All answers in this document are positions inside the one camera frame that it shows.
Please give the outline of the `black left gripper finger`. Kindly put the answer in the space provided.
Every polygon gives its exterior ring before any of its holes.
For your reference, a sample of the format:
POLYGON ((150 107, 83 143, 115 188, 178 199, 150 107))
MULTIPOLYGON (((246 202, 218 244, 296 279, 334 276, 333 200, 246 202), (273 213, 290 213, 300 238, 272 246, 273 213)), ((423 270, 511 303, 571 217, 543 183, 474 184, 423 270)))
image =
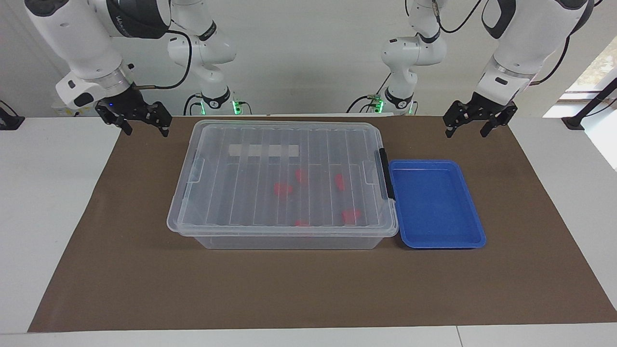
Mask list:
POLYGON ((487 137, 494 128, 506 126, 509 121, 511 121, 517 110, 517 105, 515 105, 514 102, 509 102, 504 110, 488 118, 487 123, 485 123, 480 130, 481 136, 487 137))
POLYGON ((443 122, 447 138, 452 138, 458 127, 474 121, 475 105, 473 103, 463 103, 454 101, 443 115, 443 122))

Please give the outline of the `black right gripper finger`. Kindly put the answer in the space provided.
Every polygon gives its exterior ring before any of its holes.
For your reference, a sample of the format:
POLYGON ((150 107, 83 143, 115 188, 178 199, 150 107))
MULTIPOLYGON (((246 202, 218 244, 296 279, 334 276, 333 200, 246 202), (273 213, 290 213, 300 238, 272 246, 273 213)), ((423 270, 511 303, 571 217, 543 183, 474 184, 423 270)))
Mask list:
POLYGON ((163 137, 168 137, 173 117, 160 101, 146 105, 145 123, 156 127, 163 137))
POLYGON ((106 125, 114 125, 126 135, 132 134, 133 128, 124 116, 116 115, 101 102, 95 105, 95 111, 106 125))

